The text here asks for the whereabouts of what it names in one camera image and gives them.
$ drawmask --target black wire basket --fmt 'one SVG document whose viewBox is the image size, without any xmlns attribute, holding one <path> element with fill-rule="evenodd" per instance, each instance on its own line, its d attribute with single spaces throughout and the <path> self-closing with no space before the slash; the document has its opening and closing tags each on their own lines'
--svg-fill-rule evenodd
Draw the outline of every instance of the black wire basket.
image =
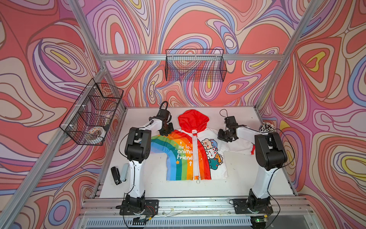
<svg viewBox="0 0 366 229">
<path fill-rule="evenodd" d="M 94 83 L 75 116 L 63 124 L 67 114 L 60 128 L 78 145 L 103 145 L 122 96 L 116 86 Z"/>
<path fill-rule="evenodd" d="M 167 49 L 167 81 L 223 82 L 227 72 L 223 49 Z"/>
</svg>

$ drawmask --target children's jacket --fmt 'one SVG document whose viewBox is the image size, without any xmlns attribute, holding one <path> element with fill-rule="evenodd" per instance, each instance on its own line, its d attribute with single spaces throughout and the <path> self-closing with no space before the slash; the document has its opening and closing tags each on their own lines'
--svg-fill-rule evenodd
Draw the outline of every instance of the children's jacket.
<svg viewBox="0 0 366 229">
<path fill-rule="evenodd" d="M 227 178 L 224 151 L 253 154 L 254 145 L 244 139 L 227 143 L 217 139 L 218 130 L 207 128 L 209 118 L 196 110 L 178 117 L 182 129 L 151 139 L 151 153 L 166 153 L 167 180 Z"/>
</svg>

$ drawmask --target colorful wallpaper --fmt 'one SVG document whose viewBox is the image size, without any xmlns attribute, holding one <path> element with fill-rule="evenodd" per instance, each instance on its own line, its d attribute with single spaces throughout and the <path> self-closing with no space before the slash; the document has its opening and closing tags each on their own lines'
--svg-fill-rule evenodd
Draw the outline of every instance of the colorful wallpaper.
<svg viewBox="0 0 366 229">
<path fill-rule="evenodd" d="M 253 106 L 277 61 L 227 61 L 224 82 L 167 82 L 165 61 L 107 62 L 126 106 Z"/>
<path fill-rule="evenodd" d="M 76 145 L 68 138 L 12 229 L 71 228 L 82 203 L 92 196 L 120 116 L 117 110 L 103 146 Z"/>
<path fill-rule="evenodd" d="M 324 228 L 366 228 L 365 36 L 365 1 L 324 1 L 260 107 Z"/>
<path fill-rule="evenodd" d="M 0 1 L 0 211 L 99 66 L 66 0 Z M 69 228 L 96 183 L 102 147 L 69 138 L 12 228 Z"/>
<path fill-rule="evenodd" d="M 82 3 L 102 53 L 165 53 L 223 48 L 225 53 L 283 53 L 308 2 L 234 0 L 89 0 Z M 227 61 L 224 83 L 166 82 L 165 61 L 108 61 L 131 107 L 252 106 L 276 61 Z"/>
<path fill-rule="evenodd" d="M 88 0 L 82 3 L 103 53 L 215 48 L 283 53 L 307 0 Z"/>
</svg>

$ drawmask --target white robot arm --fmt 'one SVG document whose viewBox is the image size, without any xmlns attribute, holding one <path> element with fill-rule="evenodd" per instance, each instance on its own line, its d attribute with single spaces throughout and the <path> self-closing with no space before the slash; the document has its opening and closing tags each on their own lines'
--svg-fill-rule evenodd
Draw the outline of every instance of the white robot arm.
<svg viewBox="0 0 366 229">
<path fill-rule="evenodd" d="M 242 138 L 255 144 L 255 157 L 260 167 L 246 203 L 251 212 L 258 212 L 269 205 L 269 190 L 273 178 L 287 161 L 287 154 L 276 132 L 260 132 L 245 125 L 238 125 L 234 116 L 226 117 L 225 124 L 226 131 L 220 129 L 218 133 L 220 140 L 232 142 Z"/>
<path fill-rule="evenodd" d="M 130 192 L 127 193 L 124 203 L 120 208 L 127 208 L 136 214 L 145 209 L 145 186 L 143 184 L 142 174 L 144 170 L 144 160 L 150 155 L 151 133 L 159 131 L 160 135 L 168 135 L 174 131 L 170 112 L 167 110 L 168 102 L 164 101 L 160 105 L 156 116 L 150 117 L 149 122 L 143 127 L 130 128 L 128 133 L 124 153 L 130 161 Z"/>
</svg>

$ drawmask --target hood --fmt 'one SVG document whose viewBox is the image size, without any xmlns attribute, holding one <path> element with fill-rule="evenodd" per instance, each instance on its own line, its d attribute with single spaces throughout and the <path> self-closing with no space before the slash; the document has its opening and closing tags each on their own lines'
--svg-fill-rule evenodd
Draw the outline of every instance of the hood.
<svg viewBox="0 0 366 229">
<path fill-rule="evenodd" d="M 193 133 L 192 130 L 197 130 L 198 133 L 206 129 L 207 122 L 210 119 L 199 111 L 188 110 L 178 117 L 178 121 L 185 132 Z"/>
</svg>

